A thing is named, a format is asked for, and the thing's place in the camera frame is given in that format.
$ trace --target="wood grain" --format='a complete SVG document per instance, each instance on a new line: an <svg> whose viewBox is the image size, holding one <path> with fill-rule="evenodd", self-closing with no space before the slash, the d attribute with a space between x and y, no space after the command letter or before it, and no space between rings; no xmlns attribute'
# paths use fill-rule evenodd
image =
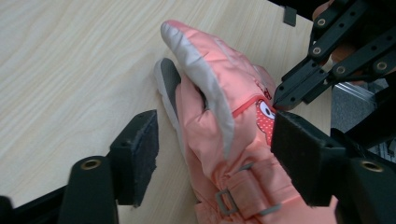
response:
<svg viewBox="0 0 396 224"><path fill-rule="evenodd" d="M222 38L280 77L305 55L312 23L283 23L264 0L0 1L0 194L14 206L67 183L71 166L108 147L136 114L158 110L157 170L139 208L120 223L196 223L176 133L152 75L174 59L163 21L183 21ZM294 112L330 129L330 94Z"/></svg>

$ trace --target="pink glove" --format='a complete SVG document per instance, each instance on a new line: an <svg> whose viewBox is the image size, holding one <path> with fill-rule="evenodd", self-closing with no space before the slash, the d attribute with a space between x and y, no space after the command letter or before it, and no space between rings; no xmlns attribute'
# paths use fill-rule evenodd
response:
<svg viewBox="0 0 396 224"><path fill-rule="evenodd" d="M270 150L276 85L218 37L178 21L161 27L177 57L155 66L200 203L199 223L335 223L333 207L311 208Z"/></svg>

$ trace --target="strap buckle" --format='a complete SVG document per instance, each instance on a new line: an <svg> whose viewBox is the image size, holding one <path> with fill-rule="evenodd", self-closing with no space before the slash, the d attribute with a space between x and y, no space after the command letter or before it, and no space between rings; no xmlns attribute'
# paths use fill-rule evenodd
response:
<svg viewBox="0 0 396 224"><path fill-rule="evenodd" d="M227 199L231 204L231 209L227 209L227 205L222 200L221 196L225 194L227 195ZM219 209L222 214L225 216L229 216L230 214L236 213L238 211L238 207L236 206L235 201L233 200L233 196L231 195L230 191L224 189L216 193L216 201L218 202Z"/></svg>

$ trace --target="screw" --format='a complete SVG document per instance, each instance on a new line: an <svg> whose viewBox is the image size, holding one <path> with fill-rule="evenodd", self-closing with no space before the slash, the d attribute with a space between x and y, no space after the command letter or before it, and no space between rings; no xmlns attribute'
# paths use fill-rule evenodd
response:
<svg viewBox="0 0 396 224"><path fill-rule="evenodd" d="M337 67L337 70L335 70L338 74L344 74L346 71L346 68L344 66L339 66Z"/></svg>
<svg viewBox="0 0 396 224"><path fill-rule="evenodd" d="M376 65L376 69L378 69L378 70L385 70L386 68L387 68L387 64L386 63L384 63L384 62L380 62L380 63L378 63L377 65Z"/></svg>
<svg viewBox="0 0 396 224"><path fill-rule="evenodd" d="M326 20L324 20L324 19L318 20L318 25L319 25L319 26L322 26L322 25L324 25L325 23L326 23Z"/></svg>
<svg viewBox="0 0 396 224"><path fill-rule="evenodd" d="M321 48L314 48L314 50L312 50L312 52L313 52L314 54L320 54Z"/></svg>

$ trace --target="light wood surface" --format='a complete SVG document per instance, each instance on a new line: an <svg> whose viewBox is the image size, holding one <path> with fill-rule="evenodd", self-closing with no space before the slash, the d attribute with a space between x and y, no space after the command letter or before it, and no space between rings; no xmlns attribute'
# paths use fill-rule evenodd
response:
<svg viewBox="0 0 396 224"><path fill-rule="evenodd" d="M217 35L280 78L305 55L312 23L283 23L265 0L0 1L0 195L20 206L67 183L72 165L108 147L140 112L158 110L160 153L142 206L120 223L196 223L177 136L153 66L174 59L168 19ZM294 112L330 130L330 92Z"/></svg>

